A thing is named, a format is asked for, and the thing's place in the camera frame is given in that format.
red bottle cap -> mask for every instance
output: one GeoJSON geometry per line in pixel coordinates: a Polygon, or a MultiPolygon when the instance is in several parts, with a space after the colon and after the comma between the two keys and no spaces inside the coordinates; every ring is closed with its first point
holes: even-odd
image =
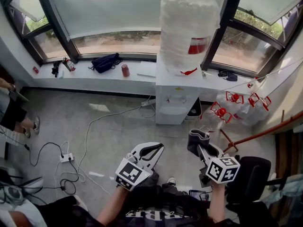
{"type": "Polygon", "coordinates": [[[239,94],[232,95],[232,101],[236,102],[240,98],[239,94]]]}
{"type": "Polygon", "coordinates": [[[218,110],[218,115],[219,115],[219,116],[224,116],[224,114],[226,114],[226,109],[225,109],[225,108],[220,108],[220,109],[218,110]]]}

hand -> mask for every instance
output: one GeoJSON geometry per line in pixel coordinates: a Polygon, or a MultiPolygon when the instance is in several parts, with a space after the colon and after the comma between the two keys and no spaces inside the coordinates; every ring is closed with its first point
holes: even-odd
{"type": "Polygon", "coordinates": [[[8,88],[9,91],[15,92],[16,91],[16,86],[14,84],[9,84],[10,88],[8,88]]]}

black shorts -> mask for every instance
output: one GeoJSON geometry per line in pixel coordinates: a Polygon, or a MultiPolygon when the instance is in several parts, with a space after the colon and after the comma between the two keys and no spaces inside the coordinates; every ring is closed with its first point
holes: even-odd
{"type": "Polygon", "coordinates": [[[2,126],[14,131],[16,122],[22,122],[25,119],[27,112],[22,109],[13,99],[9,99],[9,105],[0,122],[2,126]]]}

forearm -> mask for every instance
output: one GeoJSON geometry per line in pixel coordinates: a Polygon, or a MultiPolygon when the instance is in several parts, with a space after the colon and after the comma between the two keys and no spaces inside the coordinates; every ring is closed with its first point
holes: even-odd
{"type": "Polygon", "coordinates": [[[124,204],[124,201],[128,195],[128,190],[118,186],[109,202],[99,213],[97,220],[104,226],[112,222],[119,214],[124,204]]]}
{"type": "Polygon", "coordinates": [[[11,84],[9,84],[6,80],[0,78],[0,87],[11,89],[11,84]]]}
{"type": "Polygon", "coordinates": [[[225,186],[224,184],[214,183],[212,192],[212,199],[208,211],[208,216],[211,217],[214,222],[223,221],[225,218],[225,186]]]}

white roller blind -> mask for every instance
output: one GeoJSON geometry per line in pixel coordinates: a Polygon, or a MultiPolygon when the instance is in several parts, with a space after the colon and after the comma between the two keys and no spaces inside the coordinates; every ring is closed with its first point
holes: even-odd
{"type": "Polygon", "coordinates": [[[45,16],[39,0],[13,0],[10,4],[35,22],[45,16]]]}
{"type": "Polygon", "coordinates": [[[301,0],[240,0],[239,7],[267,21],[275,23],[279,18],[291,10],[301,0]]]}
{"type": "MultiPolygon", "coordinates": [[[[115,31],[160,30],[161,0],[54,0],[71,38],[115,31]]],[[[223,0],[216,0],[221,6],[223,0]]]]}

